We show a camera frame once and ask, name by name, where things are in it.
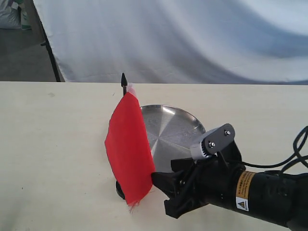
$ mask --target red fabric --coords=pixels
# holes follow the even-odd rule
[[[155,167],[138,99],[129,92],[110,119],[105,147],[126,202],[134,206],[150,191]]]

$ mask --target bolt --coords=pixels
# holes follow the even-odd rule
[[[216,145],[215,145],[214,142],[209,142],[209,143],[208,143],[208,146],[209,146],[210,148],[214,148]]]

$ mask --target gray floor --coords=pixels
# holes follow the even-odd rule
[[[55,82],[47,50],[31,30],[0,29],[0,81]]]

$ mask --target metal plate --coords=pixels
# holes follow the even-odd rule
[[[156,172],[172,172],[170,161],[191,157],[190,145],[205,133],[190,113],[166,105],[141,107]]]

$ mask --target white table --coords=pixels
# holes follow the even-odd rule
[[[285,159],[308,123],[308,86],[135,89],[141,105],[183,108],[206,129],[231,123],[247,162]],[[0,83],[0,230],[285,230],[212,205],[173,219],[165,215],[166,197],[155,187],[130,213],[115,193],[104,148],[121,96],[120,84]],[[303,171],[298,165],[291,172]]]

